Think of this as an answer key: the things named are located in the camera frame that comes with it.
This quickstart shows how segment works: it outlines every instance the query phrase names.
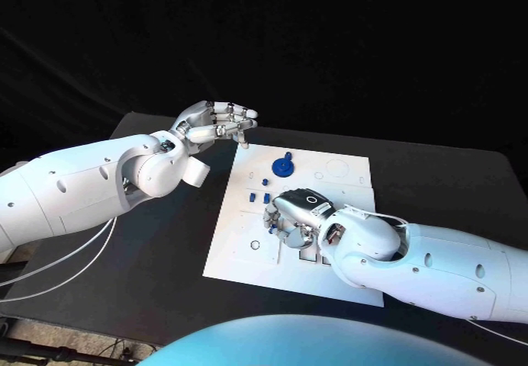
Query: white board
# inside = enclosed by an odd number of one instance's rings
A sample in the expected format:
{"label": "white board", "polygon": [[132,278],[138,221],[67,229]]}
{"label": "white board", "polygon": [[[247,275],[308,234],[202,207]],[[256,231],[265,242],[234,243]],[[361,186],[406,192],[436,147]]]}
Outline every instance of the white board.
{"label": "white board", "polygon": [[[280,178],[272,164],[288,152],[295,173]],[[273,199],[296,188],[312,188],[338,209],[348,203],[376,211],[368,158],[254,144],[239,147],[204,276],[383,307],[383,292],[345,284],[316,245],[299,251],[267,232],[265,195]]]}

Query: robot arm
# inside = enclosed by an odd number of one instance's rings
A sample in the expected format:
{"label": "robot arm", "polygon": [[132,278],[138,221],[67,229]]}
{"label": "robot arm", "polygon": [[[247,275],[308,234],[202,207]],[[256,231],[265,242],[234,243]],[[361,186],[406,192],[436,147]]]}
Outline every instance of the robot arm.
{"label": "robot arm", "polygon": [[[285,220],[295,225],[290,233],[282,230]],[[351,286],[381,290],[462,319],[528,323],[527,251],[442,227],[393,227],[350,205],[337,210],[306,189],[275,199],[265,223],[293,248],[302,248],[303,230],[311,232],[337,276]]]}
{"label": "robot arm", "polygon": [[100,225],[168,195],[181,180],[201,187],[210,167],[192,155],[218,139],[247,148],[256,117],[237,104],[202,101],[169,131],[60,150],[11,169],[0,176],[0,252]]}

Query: blue knob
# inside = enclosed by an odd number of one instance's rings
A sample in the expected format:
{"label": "blue knob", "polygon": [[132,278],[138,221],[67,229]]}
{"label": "blue knob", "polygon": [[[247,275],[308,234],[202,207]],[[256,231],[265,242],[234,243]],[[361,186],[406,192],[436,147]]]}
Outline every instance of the blue knob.
{"label": "blue knob", "polygon": [[290,151],[286,153],[285,158],[280,158],[273,162],[272,170],[278,177],[286,178],[292,176],[295,173],[295,163],[292,162]]}

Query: table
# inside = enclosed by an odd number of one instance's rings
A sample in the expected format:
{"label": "table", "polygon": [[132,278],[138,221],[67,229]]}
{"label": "table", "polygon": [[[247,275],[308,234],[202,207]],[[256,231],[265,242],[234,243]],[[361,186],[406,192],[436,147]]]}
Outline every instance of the table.
{"label": "table", "polygon": [[[127,114],[113,138],[166,130],[172,124],[172,117]],[[367,156],[378,212],[528,249],[528,203],[500,153],[266,127],[249,132],[249,141]],[[109,248],[89,271],[47,295],[3,303],[3,315],[166,345],[246,316],[314,314],[399,329],[494,363],[526,358],[523,345],[389,296],[386,308],[377,308],[202,277],[236,150],[233,141],[220,141],[197,156],[211,166],[202,188],[182,182],[168,197],[125,214]],[[97,230],[47,239],[26,270],[68,254]],[[32,294],[64,281],[91,260],[103,241],[104,236],[45,274],[19,282],[8,297]],[[527,338],[526,325],[491,323],[490,327]]]}

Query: white cable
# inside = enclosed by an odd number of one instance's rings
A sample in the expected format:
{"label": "white cable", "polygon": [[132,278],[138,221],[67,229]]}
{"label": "white cable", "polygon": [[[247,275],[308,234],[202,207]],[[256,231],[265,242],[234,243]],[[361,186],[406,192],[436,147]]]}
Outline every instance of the white cable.
{"label": "white cable", "polygon": [[394,219],[397,221],[400,221],[404,225],[407,225],[410,222],[404,219],[402,219],[400,217],[396,217],[396,216],[391,216],[391,215],[386,215],[383,213],[378,213],[378,212],[370,212],[370,211],[366,211],[363,210],[361,208],[357,208],[354,206],[350,206],[350,208],[353,208],[353,210],[357,210],[358,212],[367,214],[367,215],[373,215],[373,216],[380,216],[380,217],[387,217],[390,219]]}
{"label": "white cable", "polygon": [[500,337],[504,337],[505,339],[510,339],[511,341],[521,343],[523,345],[528,345],[528,343],[526,343],[524,341],[520,341],[516,338],[508,337],[507,335],[497,333],[492,329],[488,329],[485,326],[479,325],[478,323],[472,322],[471,320],[468,320],[475,326],[478,326],[479,328],[482,328],[484,330],[488,330],[492,334],[498,335]]}
{"label": "white cable", "polygon": [[32,272],[26,273],[25,275],[22,275],[18,278],[14,278],[12,280],[2,282],[0,283],[0,287],[6,286],[21,280],[24,280],[25,278],[31,277],[32,275],[37,275],[39,272],[42,272],[45,269],[54,267],[55,265],[58,265],[58,263],[61,263],[63,261],[65,261],[70,257],[73,257],[73,255],[76,255],[93,242],[94,240],[100,237],[100,235],[103,234],[103,232],[107,230],[107,227],[110,226],[110,224],[113,223],[113,220],[109,220],[107,224],[104,225],[104,228],[100,230],[100,232],[94,235],[94,237],[86,242],[86,244],[77,249],[74,250],[68,255],[65,255],[61,259],[58,259],[55,262],[50,263],[47,266],[44,266],[39,269],[35,269]]}
{"label": "white cable", "polygon": [[47,294],[48,292],[57,290],[61,286],[64,286],[70,281],[74,280],[74,278],[77,278],[77,276],[89,269],[89,267],[91,266],[91,264],[96,262],[97,258],[100,257],[103,251],[104,251],[104,248],[107,247],[107,244],[109,244],[109,241],[110,241],[110,238],[113,237],[113,232],[114,232],[114,227],[116,227],[116,222],[119,221],[119,218],[116,217],[114,218],[114,223],[113,223],[113,228],[110,229],[110,233],[109,233],[109,237],[107,237],[107,240],[104,242],[104,245],[100,249],[100,252],[97,253],[94,259],[91,260],[91,262],[86,265],[86,267],[74,274],[74,276],[70,277],[70,279],[65,280],[65,282],[63,282],[61,284],[58,284],[57,286],[54,286],[52,288],[50,288],[48,290],[45,291],[41,291],[38,292],[37,294],[32,294],[32,295],[28,295],[28,296],[22,296],[22,297],[14,297],[12,299],[2,299],[0,300],[0,303],[6,303],[9,301],[18,301],[18,300],[25,300],[25,299],[31,299],[32,297],[35,296],[39,296],[39,295],[44,295]]}

